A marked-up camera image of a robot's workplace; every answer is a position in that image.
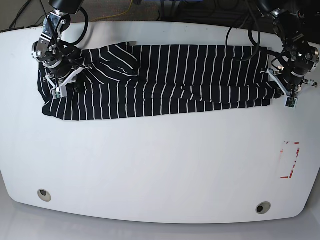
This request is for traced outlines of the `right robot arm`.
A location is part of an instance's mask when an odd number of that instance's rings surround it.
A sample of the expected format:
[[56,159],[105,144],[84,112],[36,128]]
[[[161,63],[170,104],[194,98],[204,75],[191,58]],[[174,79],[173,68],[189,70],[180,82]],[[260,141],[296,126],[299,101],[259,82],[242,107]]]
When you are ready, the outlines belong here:
[[[49,84],[54,100],[68,96],[67,85],[73,85],[76,93],[81,93],[84,84],[78,75],[84,70],[91,70],[91,64],[79,63],[76,60],[80,49],[76,47],[85,37],[89,27],[89,17],[82,7],[82,0],[50,0],[53,10],[43,21],[42,33],[32,46],[32,58],[44,67],[45,75],[41,78]],[[84,29],[78,40],[62,40],[62,32],[71,25],[71,15],[81,12],[85,18]]]

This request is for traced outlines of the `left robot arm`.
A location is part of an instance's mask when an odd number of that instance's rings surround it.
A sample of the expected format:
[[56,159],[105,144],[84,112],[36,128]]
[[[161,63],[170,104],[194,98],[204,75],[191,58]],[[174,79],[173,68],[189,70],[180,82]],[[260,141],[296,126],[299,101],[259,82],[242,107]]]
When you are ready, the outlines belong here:
[[248,28],[248,38],[253,45],[252,54],[238,59],[239,62],[247,62],[253,59],[258,52],[265,52],[274,56],[281,67],[265,67],[262,74],[270,77],[269,82],[254,83],[252,86],[238,87],[229,90],[228,96],[236,99],[229,102],[230,108],[250,108],[267,106],[270,99],[278,95],[285,96],[285,106],[295,109],[298,105],[299,96],[302,94],[303,85],[316,88],[318,84],[313,80],[306,79],[306,75],[312,72],[320,64],[320,52],[317,48],[309,45],[304,24],[308,18],[303,16],[304,9],[297,14],[288,11],[285,6],[286,0],[256,0],[256,8],[262,16],[271,17],[275,34],[280,38],[283,46],[282,52],[274,52],[261,47],[261,29],[258,17],[248,1],[245,2],[249,16],[253,23]]

